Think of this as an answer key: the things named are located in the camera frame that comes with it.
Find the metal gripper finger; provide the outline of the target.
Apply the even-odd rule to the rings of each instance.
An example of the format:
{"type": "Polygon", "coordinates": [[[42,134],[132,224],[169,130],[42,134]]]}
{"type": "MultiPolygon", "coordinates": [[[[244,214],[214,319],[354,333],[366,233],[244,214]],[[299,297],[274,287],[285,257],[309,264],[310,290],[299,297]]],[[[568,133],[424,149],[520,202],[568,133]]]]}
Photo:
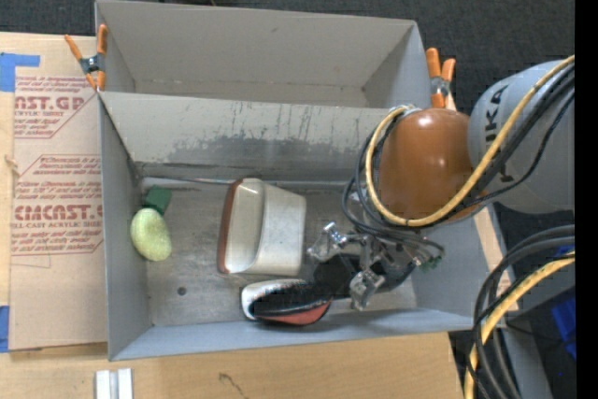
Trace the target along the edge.
{"type": "Polygon", "coordinates": [[[385,278],[371,269],[357,273],[349,282],[351,307],[363,311],[377,290],[385,283],[385,278]]]}
{"type": "Polygon", "coordinates": [[[335,221],[326,224],[320,236],[307,249],[307,256],[315,261],[328,261],[341,253],[355,254],[361,237],[354,232],[343,232],[335,221]]]}

